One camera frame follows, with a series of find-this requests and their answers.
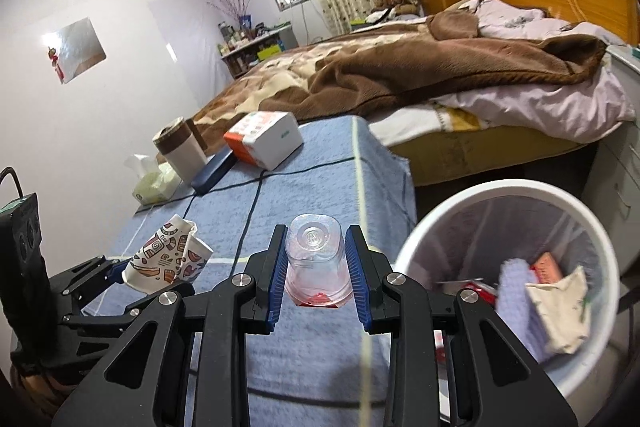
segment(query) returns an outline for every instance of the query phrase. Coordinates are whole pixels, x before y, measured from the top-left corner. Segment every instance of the brown lid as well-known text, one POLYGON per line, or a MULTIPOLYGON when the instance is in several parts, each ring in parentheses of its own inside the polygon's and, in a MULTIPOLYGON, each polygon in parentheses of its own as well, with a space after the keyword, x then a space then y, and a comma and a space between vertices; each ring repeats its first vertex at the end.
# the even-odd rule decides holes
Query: brown lid
POLYGON ((191 134, 191 129, 184 118, 176 118, 154 136, 154 144, 162 155, 167 155, 178 149, 191 134))

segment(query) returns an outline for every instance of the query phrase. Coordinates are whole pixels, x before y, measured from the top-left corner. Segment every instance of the white bedsheet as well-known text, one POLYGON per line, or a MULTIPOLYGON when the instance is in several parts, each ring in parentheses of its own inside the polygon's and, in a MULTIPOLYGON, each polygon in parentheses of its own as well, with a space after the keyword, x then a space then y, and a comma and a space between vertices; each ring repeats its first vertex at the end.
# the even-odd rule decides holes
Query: white bedsheet
MULTIPOLYGON (((616 35, 591 23, 561 32, 560 28, 568 22, 542 18, 540 10, 519 10, 499 0, 486 0, 479 7, 477 4, 474 0, 463 6, 476 10, 484 37, 542 40, 578 33, 595 35, 607 44, 624 44, 616 35)), ((576 86, 532 84, 448 94, 430 103, 377 115, 369 128, 388 147, 430 132, 448 131, 448 116, 446 111, 438 110, 438 104, 466 110, 478 117, 483 128, 531 127, 547 136, 578 143, 597 141, 617 129, 620 122, 635 118, 634 108, 612 72, 607 54, 594 78, 576 86)))

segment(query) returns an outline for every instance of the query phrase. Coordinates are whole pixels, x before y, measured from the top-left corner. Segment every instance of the purple cloth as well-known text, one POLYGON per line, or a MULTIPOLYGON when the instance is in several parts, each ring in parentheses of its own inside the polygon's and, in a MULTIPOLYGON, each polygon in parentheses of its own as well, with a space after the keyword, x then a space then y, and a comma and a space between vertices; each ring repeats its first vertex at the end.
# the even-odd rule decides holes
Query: purple cloth
POLYGON ((537 362, 548 360, 552 356, 545 349, 548 336, 525 288, 526 283, 538 282, 529 263, 524 259, 505 261, 499 282, 495 311, 537 362))

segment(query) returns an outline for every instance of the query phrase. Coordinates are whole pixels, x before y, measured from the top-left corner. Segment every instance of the crumpled paper cup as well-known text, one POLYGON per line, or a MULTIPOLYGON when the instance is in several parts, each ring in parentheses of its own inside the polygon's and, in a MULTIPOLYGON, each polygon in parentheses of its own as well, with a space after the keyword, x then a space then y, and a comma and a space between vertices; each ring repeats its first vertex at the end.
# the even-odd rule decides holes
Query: crumpled paper cup
POLYGON ((195 237, 198 227, 177 214, 129 260, 122 280, 134 290, 155 293, 177 280, 193 282, 213 251, 195 237))

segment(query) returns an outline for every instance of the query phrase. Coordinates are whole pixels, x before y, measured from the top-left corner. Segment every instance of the metal screw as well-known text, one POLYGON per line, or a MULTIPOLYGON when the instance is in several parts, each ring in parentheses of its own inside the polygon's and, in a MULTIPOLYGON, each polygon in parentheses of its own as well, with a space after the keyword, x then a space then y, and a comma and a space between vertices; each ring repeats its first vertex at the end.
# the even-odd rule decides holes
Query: metal screw
POLYGON ((386 276, 386 281, 393 286, 399 286, 401 284, 404 284, 404 282, 406 281, 406 277, 401 273, 391 272, 386 276))
POLYGON ((251 276, 248 273, 238 273, 233 276, 231 282, 234 286, 247 286, 251 282, 251 276))
POLYGON ((478 302, 478 294, 469 288, 460 292, 460 298, 468 303, 478 302))
POLYGON ((158 297, 158 301, 164 306, 173 304, 175 301, 177 301, 177 299, 178 296, 175 294, 175 292, 164 292, 158 297))

